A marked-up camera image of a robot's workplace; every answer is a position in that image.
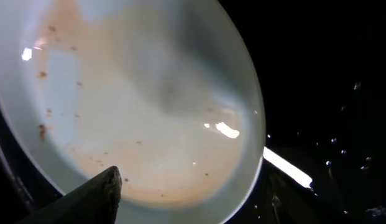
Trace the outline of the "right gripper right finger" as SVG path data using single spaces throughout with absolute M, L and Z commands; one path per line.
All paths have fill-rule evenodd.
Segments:
M 345 211 L 333 186 L 317 171 L 312 175 L 265 147 L 263 158 L 274 167 L 269 174 L 281 208 L 295 223 L 344 223 Z

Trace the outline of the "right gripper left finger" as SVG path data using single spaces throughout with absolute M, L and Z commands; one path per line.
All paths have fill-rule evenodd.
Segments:
M 108 167 L 69 194 L 19 220 L 18 224 L 114 224 L 122 179 Z

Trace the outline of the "light blue plate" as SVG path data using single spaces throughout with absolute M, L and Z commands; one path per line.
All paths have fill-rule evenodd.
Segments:
M 118 223 L 225 223 L 259 176 L 264 106 L 217 1 L 0 1 L 0 109 L 68 194 L 109 166 Z

